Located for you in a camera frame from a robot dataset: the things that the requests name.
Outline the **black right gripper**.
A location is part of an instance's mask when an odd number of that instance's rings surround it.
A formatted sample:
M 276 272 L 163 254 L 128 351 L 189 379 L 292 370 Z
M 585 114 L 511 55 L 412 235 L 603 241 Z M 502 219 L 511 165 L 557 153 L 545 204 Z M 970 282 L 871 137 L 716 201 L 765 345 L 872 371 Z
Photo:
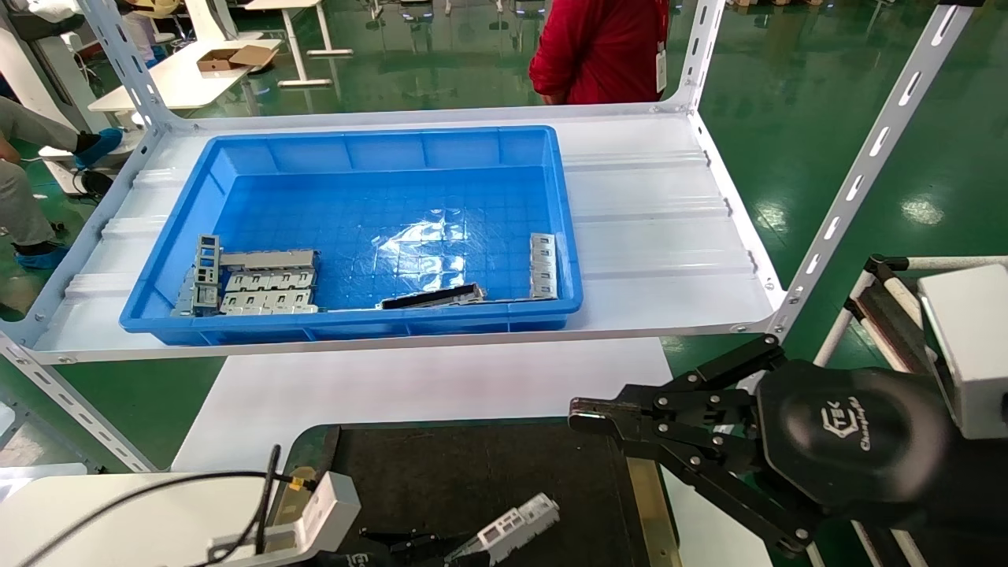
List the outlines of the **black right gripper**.
M 1006 545 L 1006 441 L 969 440 L 935 378 L 892 369 L 823 369 L 786 360 L 773 335 L 753 338 L 665 384 L 626 384 L 612 399 L 574 398 L 570 424 L 673 417 L 765 371 L 754 388 L 772 498 L 737 477 L 752 440 L 706 428 L 580 428 L 623 455 L 651 460 L 788 557 L 806 553 L 818 524 L 936 532 Z

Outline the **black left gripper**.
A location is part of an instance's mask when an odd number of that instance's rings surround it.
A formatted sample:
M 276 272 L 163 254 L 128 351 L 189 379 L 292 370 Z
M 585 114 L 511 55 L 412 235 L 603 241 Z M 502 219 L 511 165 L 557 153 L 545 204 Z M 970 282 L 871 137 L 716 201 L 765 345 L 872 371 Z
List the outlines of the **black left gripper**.
M 364 534 L 365 539 L 385 546 L 388 556 L 382 566 L 451 566 L 444 555 L 446 540 L 436 534 Z M 369 552 L 338 553 L 321 551 L 312 559 L 320 567 L 380 566 L 380 556 Z

